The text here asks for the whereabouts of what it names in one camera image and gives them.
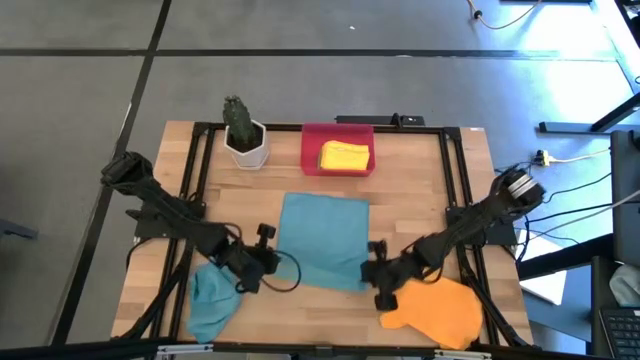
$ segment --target teal cloth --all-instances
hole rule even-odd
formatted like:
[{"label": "teal cloth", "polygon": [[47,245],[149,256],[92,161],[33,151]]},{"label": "teal cloth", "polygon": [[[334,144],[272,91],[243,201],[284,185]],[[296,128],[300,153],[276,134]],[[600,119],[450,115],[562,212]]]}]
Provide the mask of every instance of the teal cloth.
[{"label": "teal cloth", "polygon": [[236,278],[226,266],[208,263],[191,279],[191,314],[187,330],[199,343],[213,341],[240,306],[242,295],[235,289]]},{"label": "teal cloth", "polygon": [[[364,291],[360,265],[367,260],[369,202],[312,194],[287,193],[278,250],[300,263],[301,283],[324,288]],[[295,264],[286,256],[276,276],[295,281]]]}]

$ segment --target wooden tabletop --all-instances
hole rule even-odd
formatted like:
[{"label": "wooden tabletop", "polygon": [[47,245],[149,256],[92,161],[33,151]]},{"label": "wooden tabletop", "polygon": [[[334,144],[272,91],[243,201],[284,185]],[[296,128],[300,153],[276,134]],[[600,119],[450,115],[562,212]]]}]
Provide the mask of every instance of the wooden tabletop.
[{"label": "wooden tabletop", "polygon": [[[167,123],[154,174],[171,194],[178,194],[193,123]],[[474,200],[484,198],[494,178],[493,165],[483,129],[461,129],[463,147]],[[307,192],[367,199],[370,205],[369,238],[386,239],[389,256],[418,237],[445,227],[448,205],[438,137],[426,134],[375,134],[376,169],[366,178],[307,177],[299,167],[300,133],[270,131],[271,155],[259,171],[239,170],[223,147],[223,132],[217,131],[204,201],[206,219],[234,222],[245,234],[245,242],[257,240],[259,223],[278,227],[286,192]],[[196,164],[200,163],[203,144]],[[462,190],[449,144],[458,202]],[[197,174],[192,177],[195,188]],[[128,330],[158,291],[168,241],[151,240],[131,257],[112,335]],[[270,241],[275,247],[276,239]],[[498,246],[485,246],[484,258],[491,295],[502,314],[518,334],[532,342],[522,290],[513,259]],[[191,271],[206,260],[194,256]],[[444,265],[444,276],[459,280],[457,259],[452,252]],[[269,279],[275,285],[284,282]],[[418,331],[404,327],[383,329],[373,297],[300,285],[291,293],[277,293],[261,287],[258,294],[244,296],[242,305],[216,341],[278,344],[334,344],[361,346],[437,346]],[[161,334],[168,333],[173,299],[165,308]],[[189,300],[185,299],[179,340],[195,340],[186,330]],[[486,339],[486,332],[481,341]]]}]

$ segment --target hexagonal pot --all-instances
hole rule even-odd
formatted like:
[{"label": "hexagonal pot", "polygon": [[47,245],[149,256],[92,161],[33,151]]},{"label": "hexagonal pot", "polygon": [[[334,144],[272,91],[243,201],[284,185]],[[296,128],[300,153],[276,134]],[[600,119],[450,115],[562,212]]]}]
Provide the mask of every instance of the hexagonal pot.
[{"label": "hexagonal pot", "polygon": [[262,165],[267,161],[269,157],[269,141],[267,137],[267,129],[264,125],[259,122],[251,119],[253,125],[257,128],[256,130],[262,131],[262,143],[260,146],[254,148],[253,150],[249,150],[247,152],[240,152],[233,147],[231,147],[228,143],[229,139],[229,126],[227,126],[224,130],[224,147],[231,153],[233,156],[233,160],[235,160],[238,168],[242,170],[260,170]]}]

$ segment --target red tray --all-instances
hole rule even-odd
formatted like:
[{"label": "red tray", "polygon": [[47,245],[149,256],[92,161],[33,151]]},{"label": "red tray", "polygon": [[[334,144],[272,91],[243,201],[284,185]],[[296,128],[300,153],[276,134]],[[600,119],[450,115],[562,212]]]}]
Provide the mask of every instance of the red tray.
[{"label": "red tray", "polygon": [[[323,170],[318,164],[322,145],[330,140],[354,145],[369,146],[367,170]],[[376,168],[376,153],[373,146],[373,126],[365,124],[304,124],[300,167],[309,176],[369,176]]]}]

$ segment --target cactus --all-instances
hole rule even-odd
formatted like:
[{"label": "cactus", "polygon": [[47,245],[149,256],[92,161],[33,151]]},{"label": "cactus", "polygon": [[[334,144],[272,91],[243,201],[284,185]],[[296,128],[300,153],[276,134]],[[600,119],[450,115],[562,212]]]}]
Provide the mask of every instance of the cactus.
[{"label": "cactus", "polygon": [[256,130],[251,122],[249,110],[236,95],[224,98],[222,120],[229,126],[232,145],[240,152],[253,150],[257,144]]}]

